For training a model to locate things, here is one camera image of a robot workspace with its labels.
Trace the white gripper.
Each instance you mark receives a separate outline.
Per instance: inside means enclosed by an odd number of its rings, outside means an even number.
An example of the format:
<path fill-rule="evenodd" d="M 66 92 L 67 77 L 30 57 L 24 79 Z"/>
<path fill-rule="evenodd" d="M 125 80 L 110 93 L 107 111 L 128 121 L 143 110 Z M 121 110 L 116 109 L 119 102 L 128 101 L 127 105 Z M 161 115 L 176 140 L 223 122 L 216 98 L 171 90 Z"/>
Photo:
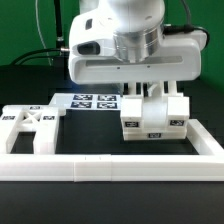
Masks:
<path fill-rule="evenodd" d="M 158 50 L 139 63 L 121 62 L 115 57 L 76 56 L 70 53 L 70 77 L 77 84 L 188 81 L 201 73 L 201 50 L 204 33 L 166 35 Z M 149 83 L 147 94 L 153 95 L 156 83 Z"/>

